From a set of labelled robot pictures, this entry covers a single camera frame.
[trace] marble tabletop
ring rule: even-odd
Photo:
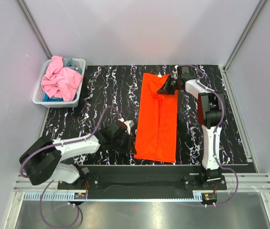
[[[207,77],[201,82],[215,90],[223,90],[227,118],[220,137],[222,164],[247,164],[238,128],[217,65],[197,65]],[[43,135],[52,139],[84,136],[96,126],[103,109],[112,105],[125,120],[133,120],[135,142],[138,124],[140,91],[144,73],[171,74],[173,65],[88,66],[76,108],[50,108]],[[183,91],[178,92],[176,161],[174,165],[199,164],[203,153],[203,131],[196,118],[196,99]],[[101,126],[117,120],[108,111]],[[134,159],[132,154],[116,150],[80,155],[66,160],[79,165],[172,165],[172,163]]]

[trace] pink cloth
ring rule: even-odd
[[[78,72],[63,67],[61,56],[53,56],[41,85],[50,98],[53,96],[63,98],[66,102],[74,99],[82,79],[82,75]]]

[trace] orange cloth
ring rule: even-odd
[[[143,74],[135,158],[175,162],[177,93],[157,94],[168,76]]]

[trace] purple cable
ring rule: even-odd
[[[103,110],[102,115],[101,115],[101,117],[100,117],[100,119],[99,119],[99,121],[98,121],[98,123],[97,123],[97,126],[96,126],[95,129],[92,131],[91,135],[89,135],[87,138],[83,138],[83,139],[78,139],[78,140],[66,142],[65,145],[72,144],[72,143],[77,143],[77,142],[82,142],[82,141],[86,141],[86,140],[90,139],[90,138],[96,133],[97,129],[98,129],[99,126],[101,125],[102,119],[103,119],[103,117],[104,117],[104,115],[105,115],[105,111],[106,111],[107,109],[109,109],[109,108],[113,109],[113,110],[118,114],[119,118],[121,118],[120,113],[117,111],[117,109],[116,109],[115,107],[113,107],[113,106],[107,106],[107,107]],[[42,152],[42,151],[44,151],[44,150],[46,150],[46,149],[49,149],[49,148],[52,148],[52,147],[55,147],[55,146],[61,146],[61,145],[62,145],[61,143],[56,143],[56,144],[48,145],[48,146],[45,146],[45,147],[40,148],[39,150],[37,150],[37,151],[35,151],[34,153],[32,153],[31,155],[29,155],[29,156],[24,160],[24,162],[21,164],[21,167],[20,167],[20,175],[21,175],[22,177],[27,178],[27,175],[23,174],[24,166],[25,166],[26,163],[27,163],[32,157],[34,157],[36,154],[38,154],[38,153],[40,153],[40,152]]]
[[[103,117],[104,117],[104,115],[105,115],[105,111],[106,111],[107,109],[109,109],[109,108],[113,109],[113,110],[118,114],[119,118],[121,118],[121,114],[117,111],[117,109],[116,109],[115,107],[113,107],[113,106],[107,106],[107,107],[103,110],[103,112],[102,112],[102,114],[101,114],[101,117],[100,117],[100,119],[99,119],[99,121],[98,121],[98,123],[97,123],[95,129],[92,131],[92,133],[91,133],[87,138],[83,138],[83,139],[79,139],[79,140],[74,140],[74,141],[66,142],[65,145],[72,144],[72,143],[77,143],[77,142],[82,142],[82,141],[86,141],[86,140],[90,139],[90,138],[96,133],[96,131],[98,130],[99,126],[101,125],[102,119],[103,119]],[[60,144],[60,143],[56,143],[56,144],[52,144],[52,145],[49,145],[49,146],[42,147],[42,148],[40,148],[39,150],[37,150],[37,151],[35,151],[34,153],[32,153],[30,156],[28,156],[28,157],[25,159],[25,161],[22,163],[21,167],[20,167],[20,174],[21,174],[21,176],[27,178],[27,175],[23,174],[23,168],[24,168],[25,164],[26,164],[32,157],[34,157],[36,154],[38,154],[38,153],[44,151],[45,149],[49,149],[49,148],[55,147],[55,146],[61,146],[61,144]],[[76,206],[76,209],[77,209],[77,216],[76,216],[76,219],[73,221],[73,223],[71,223],[71,224],[70,224],[69,226],[67,226],[67,227],[56,227],[56,226],[54,226],[54,225],[48,223],[48,222],[46,221],[46,219],[45,219],[45,216],[43,216],[43,212],[42,212],[42,200],[43,200],[43,196],[44,196],[44,194],[45,194],[45,191],[48,189],[48,187],[49,187],[53,182],[54,182],[54,181],[52,180],[52,181],[45,187],[45,189],[43,190],[43,193],[42,193],[41,196],[40,196],[40,200],[39,200],[39,213],[40,213],[40,216],[41,216],[43,222],[44,222],[47,226],[49,226],[49,227],[52,227],[52,228],[55,228],[55,229],[69,229],[69,228],[71,228],[71,227],[76,223],[76,221],[78,220],[79,214],[80,214],[80,212],[81,212],[81,209],[80,209],[77,205],[75,205],[75,206]]]
[[[202,79],[202,78],[204,77],[205,73],[204,73],[201,69],[199,69],[199,68],[197,68],[197,67],[195,67],[195,66],[193,66],[193,65],[189,65],[189,66],[192,67],[192,68],[197,69],[199,72],[201,72],[201,73],[203,74],[203,76],[197,78],[196,83],[197,83],[200,87],[202,87],[202,88],[206,89],[207,91],[211,92],[212,94],[214,94],[214,95],[217,97],[217,99],[220,101],[220,103],[221,103],[221,107],[222,107],[222,116],[221,116],[221,119],[220,119],[219,123],[218,123],[218,124],[216,125],[216,127],[215,127],[214,134],[216,134],[217,129],[219,128],[219,126],[220,126],[220,125],[223,123],[223,121],[224,121],[225,111],[224,111],[224,104],[223,104],[223,101],[222,101],[221,97],[220,97],[215,91],[213,91],[212,89],[206,87],[205,85],[203,85],[203,84],[199,81],[200,79]],[[217,164],[219,165],[219,167],[220,167],[222,170],[229,170],[229,171],[231,171],[231,172],[236,176],[236,190],[235,190],[234,194],[233,194],[227,201],[225,201],[225,202],[223,202],[223,203],[220,203],[220,204],[217,204],[217,206],[222,206],[222,205],[225,205],[225,204],[228,204],[229,202],[231,202],[231,201],[233,200],[233,198],[235,197],[235,195],[236,195],[236,193],[237,193],[237,191],[238,191],[238,188],[239,188],[239,179],[238,179],[238,175],[237,175],[237,173],[235,172],[235,170],[233,170],[232,168],[225,168],[225,167],[223,167],[223,166],[221,165],[221,163],[219,162],[219,160],[217,159],[217,157],[216,157],[216,138],[214,138],[214,141],[213,141],[213,155],[215,156],[215,160],[216,160]]]

